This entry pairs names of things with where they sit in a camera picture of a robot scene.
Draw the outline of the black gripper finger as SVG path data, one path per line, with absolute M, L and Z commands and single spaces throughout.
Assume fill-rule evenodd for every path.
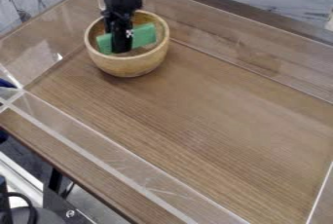
M 113 22 L 113 52 L 126 53 L 131 50 L 133 23 L 130 20 L 117 19 Z

